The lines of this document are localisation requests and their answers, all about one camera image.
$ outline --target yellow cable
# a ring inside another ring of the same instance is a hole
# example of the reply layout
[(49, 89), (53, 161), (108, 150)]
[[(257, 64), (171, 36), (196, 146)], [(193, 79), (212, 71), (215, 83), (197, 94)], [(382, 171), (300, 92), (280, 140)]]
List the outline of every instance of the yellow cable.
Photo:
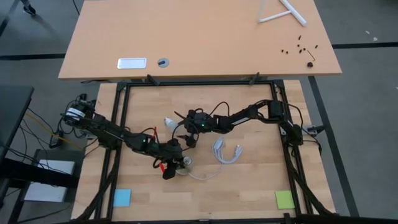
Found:
[(73, 143), (73, 142), (71, 142), (71, 141), (69, 141), (69, 140), (67, 140), (67, 139), (64, 139), (63, 137), (57, 136), (57, 135), (54, 134), (52, 131), (48, 130), (37, 118), (35, 118), (35, 117), (32, 116), (31, 114), (26, 113), (25, 115), (28, 116), (29, 118), (33, 119), (34, 121), (36, 121), (36, 123), (38, 123), (46, 132), (48, 132), (49, 134), (51, 134), (53, 137), (55, 137), (55, 138), (57, 138), (57, 139), (61, 139), (62, 141), (66, 142), (66, 143), (68, 143), (68, 144), (71, 144), (72, 146), (74, 146), (74, 147), (76, 147), (76, 148), (78, 148), (78, 149), (84, 150), (82, 147), (77, 146), (75, 143)]

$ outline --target gray floor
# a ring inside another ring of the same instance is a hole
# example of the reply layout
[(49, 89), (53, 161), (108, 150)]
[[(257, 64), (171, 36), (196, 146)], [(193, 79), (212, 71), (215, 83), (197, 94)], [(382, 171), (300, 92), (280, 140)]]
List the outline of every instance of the gray floor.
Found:
[[(0, 20), (7, 14), (13, 0), (0, 1)], [(398, 1), (396, 0), (315, 0), (332, 44), (398, 41)], [(80, 8), (83, 1), (76, 0)], [(0, 55), (65, 53), (78, 15), (72, 1), (32, 0), (40, 17), (35, 19), (22, 12), (19, 4), (0, 37)], [(317, 78), (336, 140), (353, 189), (360, 215), (363, 217), (398, 219), (398, 48), (336, 50), (343, 75)], [(30, 107), (55, 126), (59, 113), (79, 93), (95, 98), (98, 84), (57, 79), (62, 59), (0, 61), (0, 83), (35, 87)], [(306, 77), (301, 80), (310, 115), (314, 124), (321, 124), (317, 106)], [(36, 124), (28, 125), (40, 137), (49, 137)], [(337, 212), (348, 215), (340, 183), (328, 148), (323, 146), (323, 165), (328, 177)], [(40, 148), (27, 136), (28, 154)], [(24, 150), (21, 132), (12, 144)], [(73, 149), (62, 146), (63, 150)], [(8, 217), (16, 194), (10, 195), (0, 211)], [(27, 204), (21, 219), (46, 214), (67, 204)], [(63, 213), (37, 220), (37, 223), (67, 221), (70, 208)]]

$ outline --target light wood desk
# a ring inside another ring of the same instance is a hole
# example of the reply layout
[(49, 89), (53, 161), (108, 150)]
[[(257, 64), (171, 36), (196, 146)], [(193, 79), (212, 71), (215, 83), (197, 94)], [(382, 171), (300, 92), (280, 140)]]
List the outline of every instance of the light wood desk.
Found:
[[(59, 78), (340, 74), (314, 1), (289, 2), (307, 27), (292, 15), (259, 24), (261, 0), (85, 1)], [(263, 16), (283, 11), (278, 0), (267, 0)], [(119, 58), (142, 57), (145, 69), (117, 69)], [(160, 58), (170, 65), (160, 68)]]
[[(289, 80), (284, 83), (289, 103), (298, 106), (304, 123), (310, 124), (300, 82)], [(96, 112), (108, 119), (111, 119), (115, 89), (116, 84), (102, 84), (98, 93)], [(133, 87), (126, 126), (133, 132), (157, 126), (160, 141), (164, 142), (171, 136), (164, 125), (165, 116), (179, 120), (174, 111), (181, 114), (196, 108), (211, 111), (219, 102), (227, 101), (231, 113), (235, 113), (264, 98), (271, 99), (268, 85)], [(123, 99), (119, 102), (119, 116), (122, 105)], [(226, 108), (220, 106), (215, 113), (226, 114)], [(299, 123), (298, 112), (291, 110), (291, 113), (294, 122)], [(218, 170), (220, 164), (211, 151), (211, 145), (218, 136), (215, 133), (200, 134), (197, 147), (186, 151), (186, 155), (193, 157), (196, 175), (204, 177)], [(233, 156), (237, 144), (243, 147), (243, 153), (234, 164), (225, 165), (221, 173), (210, 180), (180, 175), (164, 180), (160, 169), (152, 168), (153, 158), (136, 154), (124, 146), (117, 189), (132, 190), (131, 206), (114, 208), (113, 220), (275, 218), (283, 217), (285, 212), (294, 215), (293, 210), (278, 210), (275, 200), (276, 190), (290, 190), (278, 126), (249, 121), (223, 136), (226, 139), (226, 158)], [(317, 145), (305, 142), (300, 146), (300, 152), (308, 186), (324, 206), (333, 211)], [(72, 218), (84, 211), (97, 192), (103, 158), (104, 149), (99, 148), (85, 159)], [(303, 200), (300, 202), (305, 211)]]

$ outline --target black metal frame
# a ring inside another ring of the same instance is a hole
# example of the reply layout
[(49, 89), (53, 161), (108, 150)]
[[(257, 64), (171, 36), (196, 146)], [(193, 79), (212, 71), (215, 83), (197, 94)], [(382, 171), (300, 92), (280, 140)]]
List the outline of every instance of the black metal frame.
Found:
[[(192, 85), (248, 85), (248, 81), (242, 81), (242, 80), (229, 80), (229, 81), (186, 81), (186, 82), (157, 82), (156, 86), (192, 86)], [(285, 92), (284, 88), (284, 83), (283, 80), (256, 80), (255, 83), (251, 83), (252, 85), (269, 85), (271, 94), (272, 94), (272, 99), (273, 100), (278, 100), (278, 95), (280, 94), (282, 100), (284, 102), (284, 110), (287, 115), (287, 118), (292, 121), (292, 117), (290, 114), (290, 110), (288, 107), (288, 101), (287, 101), (287, 95)], [(120, 119), (120, 126), (124, 127), (125, 122), (126, 122), (126, 116), (127, 116), (127, 108), (128, 108), (128, 103), (129, 103), (129, 93), (130, 93), (130, 88), (131, 87), (138, 87), (138, 86), (154, 86), (153, 82), (141, 82), (141, 83), (126, 83), (126, 82), (121, 82), (118, 83), (118, 86), (116, 88), (116, 95), (115, 95), (115, 101), (113, 105), (113, 111), (112, 111), (112, 122), (116, 122), (116, 115), (118, 113), (118, 105), (121, 97), (121, 92), (124, 90), (124, 101), (123, 101), (123, 108), (122, 108), (122, 115)], [(282, 147), (284, 150), (284, 157), (285, 161), (287, 163), (288, 159), (290, 158), (290, 153), (289, 153), (289, 145), (287, 143), (286, 137), (280, 134), (280, 139), (282, 141)], [(101, 175), (101, 183), (100, 183), (100, 188), (103, 186), (103, 182), (106, 179), (106, 174), (108, 173), (108, 166), (109, 166), (109, 160), (110, 160), (110, 155), (111, 155), (111, 150), (112, 149), (107, 149), (105, 158), (104, 158), (104, 166), (103, 166), (103, 171)], [(114, 158), (114, 162), (117, 163), (117, 170), (119, 168), (119, 163), (120, 163), (120, 156), (121, 156), (121, 148), (116, 148), (116, 156)], [(303, 180), (305, 183), (305, 174), (303, 170), (303, 165), (300, 157), (300, 151), (298, 147), (293, 147), (294, 153), (295, 153), (295, 162), (297, 165), (297, 172), (299, 177)], [(290, 189), (292, 192), (292, 197), (293, 197), (293, 202), (295, 205), (295, 215), (300, 215), (302, 214), (300, 202), (299, 202), (299, 196), (297, 193), (297, 188), (296, 188), (296, 182), (293, 177), (293, 175), (289, 172), (289, 168), (287, 168), (287, 173), (288, 173), (288, 178), (289, 178), (289, 185)], [(113, 214), (113, 198), (114, 198), (114, 193), (116, 190), (116, 183), (117, 183), (117, 178), (114, 178), (111, 184), (111, 189), (109, 193), (109, 201), (108, 201), (108, 209), (106, 212), (106, 219), (111, 220), (112, 219), (112, 214)], [(310, 203), (309, 198), (304, 194), (303, 192), (303, 198), (305, 202), (305, 208), (308, 214), (313, 214), (312, 210), (312, 205)], [(100, 203), (97, 204), (96, 210), (95, 210), (95, 219), (100, 219), (101, 218), (101, 207), (102, 207), (102, 200)], [(286, 218), (289, 218), (290, 216), (288, 213), (285, 214), (284, 218), (258, 218), (258, 219), (230, 219), (230, 220), (211, 220), (212, 223), (287, 223)], [(139, 221), (139, 222), (128, 222), (128, 223), (192, 223), (192, 222), (199, 222), (198, 220), (175, 220), (175, 221)]]

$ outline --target wooden tabletop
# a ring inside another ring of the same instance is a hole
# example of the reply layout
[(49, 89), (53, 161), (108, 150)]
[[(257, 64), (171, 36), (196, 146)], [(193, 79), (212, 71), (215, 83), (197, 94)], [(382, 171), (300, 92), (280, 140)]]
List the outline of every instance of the wooden tabletop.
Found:
[[(85, 1), (59, 78), (340, 74), (314, 1), (289, 2), (307, 27), (291, 14), (259, 24), (261, 0)], [(262, 15), (284, 11), (266, 0)], [(146, 58), (147, 65), (120, 70), (119, 58)], [(160, 68), (160, 58), (169, 66)]]
[[(310, 124), (300, 82), (285, 81), (285, 87), (289, 103), (298, 106), (304, 123)], [(96, 112), (108, 119), (112, 113), (115, 89), (116, 84), (102, 84), (98, 93)], [(203, 108), (210, 112), (219, 102), (227, 101), (231, 113), (235, 113), (264, 98), (271, 98), (269, 85), (134, 87), (131, 88), (126, 126), (132, 132), (157, 126), (160, 141), (164, 142), (171, 137), (164, 118), (170, 116), (178, 120), (174, 111), (185, 114), (189, 109)], [(119, 112), (122, 102), (123, 97), (119, 102)], [(299, 123), (298, 112), (292, 109), (291, 113), (294, 122)], [(224, 105), (215, 114), (226, 114)], [(219, 136), (215, 133), (201, 134), (197, 147), (184, 153), (193, 158), (195, 175), (206, 177), (219, 169), (220, 164), (211, 150)], [(181, 175), (164, 180), (160, 169), (152, 168), (153, 158), (136, 154), (123, 146), (117, 189), (131, 189), (131, 205), (114, 208), (113, 220), (276, 218), (283, 217), (285, 212), (294, 216), (293, 210), (278, 210), (275, 200), (275, 191), (290, 190), (278, 126), (248, 121), (223, 137), (226, 141), (225, 158), (233, 157), (237, 144), (243, 147), (243, 153), (234, 164), (225, 165), (220, 174), (209, 180)], [(300, 152), (308, 186), (324, 206), (333, 211), (317, 145), (305, 142), (300, 146)], [(72, 218), (79, 216), (93, 199), (100, 182), (103, 158), (103, 148), (86, 157)], [(302, 202), (300, 199), (301, 208), (305, 211)]]

